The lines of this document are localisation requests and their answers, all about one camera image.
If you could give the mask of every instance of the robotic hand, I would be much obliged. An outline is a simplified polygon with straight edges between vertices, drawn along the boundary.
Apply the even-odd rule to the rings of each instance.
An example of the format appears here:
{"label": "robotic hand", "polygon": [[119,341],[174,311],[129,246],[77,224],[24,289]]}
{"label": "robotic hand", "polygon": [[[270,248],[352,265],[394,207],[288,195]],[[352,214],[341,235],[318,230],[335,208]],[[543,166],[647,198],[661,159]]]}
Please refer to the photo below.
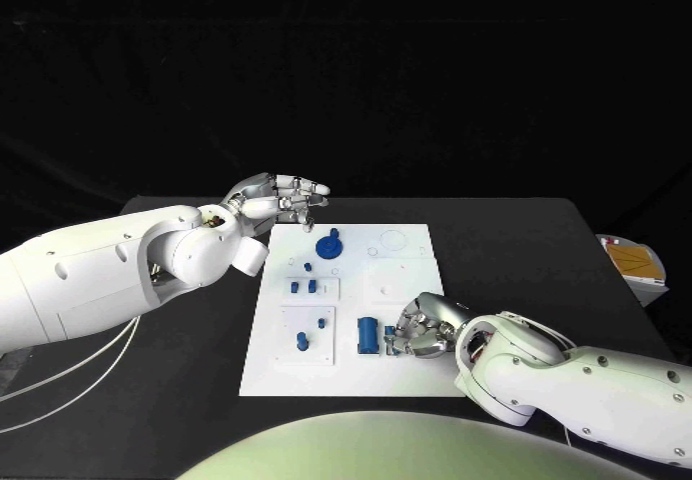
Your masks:
{"label": "robotic hand", "polygon": [[40,235],[0,255],[0,354],[97,333],[269,255],[252,237],[278,219],[314,227],[329,188],[263,173],[220,205],[175,206]]}
{"label": "robotic hand", "polygon": [[455,384],[504,422],[524,426],[540,408],[582,438],[692,468],[690,367],[577,347],[521,315],[478,315],[432,293],[404,309],[386,343],[420,358],[455,352]]}

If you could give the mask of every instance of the white platform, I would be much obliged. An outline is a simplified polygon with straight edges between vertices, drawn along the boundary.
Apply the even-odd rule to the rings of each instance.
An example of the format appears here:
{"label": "white platform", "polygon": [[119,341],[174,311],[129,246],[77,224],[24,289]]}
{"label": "white platform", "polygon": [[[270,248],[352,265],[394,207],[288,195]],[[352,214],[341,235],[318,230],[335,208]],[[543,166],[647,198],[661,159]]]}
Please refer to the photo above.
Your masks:
{"label": "white platform", "polygon": [[[325,260],[315,245],[331,228],[339,229],[344,253]],[[462,397],[455,355],[389,356],[383,340],[386,325],[397,324],[419,294],[445,293],[427,225],[316,225],[312,233],[301,225],[276,225],[270,252],[241,396]],[[361,317],[378,319],[380,355],[358,354]],[[301,331],[311,342],[306,352],[298,349]]]}

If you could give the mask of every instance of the screw hole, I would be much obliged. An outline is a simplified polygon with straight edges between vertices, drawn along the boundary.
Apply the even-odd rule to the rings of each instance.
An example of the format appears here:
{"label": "screw hole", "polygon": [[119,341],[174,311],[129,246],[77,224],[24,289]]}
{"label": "screw hole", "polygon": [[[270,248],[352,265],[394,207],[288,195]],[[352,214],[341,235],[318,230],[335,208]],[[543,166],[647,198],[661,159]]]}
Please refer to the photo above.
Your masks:
{"label": "screw hole", "polygon": [[674,372],[674,370],[670,370],[670,371],[668,371],[668,379],[670,379],[674,383],[681,383],[681,376],[678,375],[678,372]]}

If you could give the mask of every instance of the black background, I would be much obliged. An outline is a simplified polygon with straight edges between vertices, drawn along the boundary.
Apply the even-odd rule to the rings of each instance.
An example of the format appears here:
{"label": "black background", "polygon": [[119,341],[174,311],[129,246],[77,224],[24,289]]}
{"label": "black background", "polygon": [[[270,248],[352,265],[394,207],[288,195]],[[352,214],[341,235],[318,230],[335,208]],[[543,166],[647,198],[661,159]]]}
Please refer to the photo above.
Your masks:
{"label": "black background", "polygon": [[649,313],[690,360],[680,30],[655,10],[374,3],[4,2],[0,249],[262,171],[339,197],[566,197],[660,253]]}

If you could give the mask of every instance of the black table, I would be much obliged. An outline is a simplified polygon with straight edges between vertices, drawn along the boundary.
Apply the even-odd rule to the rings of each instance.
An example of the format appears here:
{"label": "black table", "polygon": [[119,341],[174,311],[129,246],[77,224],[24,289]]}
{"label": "black table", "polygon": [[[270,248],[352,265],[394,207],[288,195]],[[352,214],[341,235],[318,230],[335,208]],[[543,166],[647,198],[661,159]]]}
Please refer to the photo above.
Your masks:
{"label": "black table", "polygon": [[[220,200],[138,197],[123,213]],[[321,223],[429,224],[446,293],[474,310],[511,310],[579,344],[673,360],[570,201],[331,202],[315,212]],[[269,242],[269,234],[260,240]],[[130,351],[94,391],[40,424],[0,435],[0,476],[172,478],[270,427],[350,410],[409,410],[498,423],[468,399],[239,397],[259,289],[260,278],[231,268],[214,285],[146,314]],[[14,389],[77,363],[120,328],[38,347]],[[0,425],[27,421],[70,400],[94,382],[117,351],[27,398],[2,404]],[[543,412],[524,430],[564,441],[562,425]],[[690,473],[576,436],[573,443],[652,477],[684,478]]]}

